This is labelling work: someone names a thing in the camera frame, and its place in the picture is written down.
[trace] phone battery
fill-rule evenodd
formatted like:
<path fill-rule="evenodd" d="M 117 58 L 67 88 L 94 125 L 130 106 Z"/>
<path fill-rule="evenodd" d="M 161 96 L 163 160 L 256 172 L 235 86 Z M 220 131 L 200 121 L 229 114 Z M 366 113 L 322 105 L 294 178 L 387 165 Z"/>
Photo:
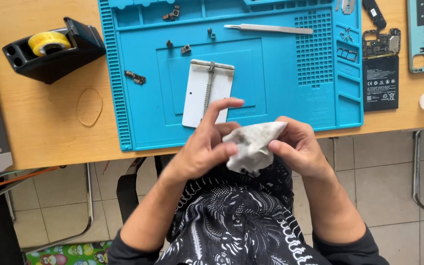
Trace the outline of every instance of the phone battery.
<path fill-rule="evenodd" d="M 398 56 L 363 60 L 364 111 L 398 108 Z"/>

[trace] white cloth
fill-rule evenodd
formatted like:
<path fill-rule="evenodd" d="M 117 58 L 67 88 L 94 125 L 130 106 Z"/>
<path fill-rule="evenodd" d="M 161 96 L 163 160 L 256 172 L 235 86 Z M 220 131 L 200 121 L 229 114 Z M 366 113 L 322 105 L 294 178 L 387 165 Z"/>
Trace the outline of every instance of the white cloth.
<path fill-rule="evenodd" d="M 222 138 L 224 142 L 234 142 L 238 146 L 238 153 L 230 157 L 227 168 L 241 172 L 244 168 L 248 172 L 271 165 L 274 155 L 268 149 L 268 144 L 276 139 L 286 128 L 286 122 L 259 123 L 240 127 Z"/>

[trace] sleeve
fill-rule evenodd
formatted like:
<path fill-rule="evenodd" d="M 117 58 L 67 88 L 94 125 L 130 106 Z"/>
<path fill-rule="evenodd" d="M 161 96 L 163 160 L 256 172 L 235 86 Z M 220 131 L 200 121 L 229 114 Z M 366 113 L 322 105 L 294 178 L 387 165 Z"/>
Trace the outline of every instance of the sleeve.
<path fill-rule="evenodd" d="M 109 265 L 152 265 L 158 259 L 160 249 L 144 252 L 131 248 L 122 241 L 119 231 L 107 252 L 107 260 Z"/>
<path fill-rule="evenodd" d="M 349 244 L 328 243 L 314 233 L 313 247 L 332 265 L 389 265 L 379 255 L 379 248 L 367 227 L 361 239 Z"/>

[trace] person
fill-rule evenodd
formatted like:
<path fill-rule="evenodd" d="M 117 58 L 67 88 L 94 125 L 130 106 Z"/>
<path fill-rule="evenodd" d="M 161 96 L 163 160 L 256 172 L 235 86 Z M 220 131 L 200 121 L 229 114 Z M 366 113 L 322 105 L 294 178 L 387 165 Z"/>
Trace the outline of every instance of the person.
<path fill-rule="evenodd" d="M 215 124 L 219 111 L 244 101 L 212 102 L 181 151 L 163 169 L 108 251 L 110 265 L 273 264 L 386 265 L 348 194 L 322 154 L 310 125 L 291 118 L 268 148 L 278 159 L 259 172 L 224 162 L 238 152 Z M 292 214 L 292 170 L 309 199 L 314 248 Z M 159 256 L 164 238 L 170 246 Z"/>

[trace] forearm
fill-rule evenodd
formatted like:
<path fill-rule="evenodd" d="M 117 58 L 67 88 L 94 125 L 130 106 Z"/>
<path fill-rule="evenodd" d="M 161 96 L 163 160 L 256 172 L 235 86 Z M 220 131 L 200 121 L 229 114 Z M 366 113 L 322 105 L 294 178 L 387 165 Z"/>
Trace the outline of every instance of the forearm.
<path fill-rule="evenodd" d="M 155 251 L 162 246 L 186 184 L 173 180 L 171 174 L 165 168 L 122 228 L 120 236 L 128 246 L 141 251 Z"/>
<path fill-rule="evenodd" d="M 330 243 L 351 243 L 366 232 L 366 225 L 333 170 L 325 176 L 302 177 L 309 199 L 315 234 Z"/>

